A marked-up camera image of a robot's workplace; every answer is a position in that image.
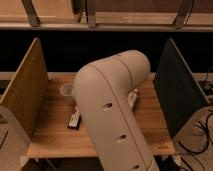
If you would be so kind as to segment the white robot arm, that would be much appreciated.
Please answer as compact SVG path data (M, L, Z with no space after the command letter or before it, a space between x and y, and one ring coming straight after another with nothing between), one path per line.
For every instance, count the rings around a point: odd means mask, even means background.
M128 94L150 73L148 58L128 50L91 62L74 79L74 95L104 171L159 171Z

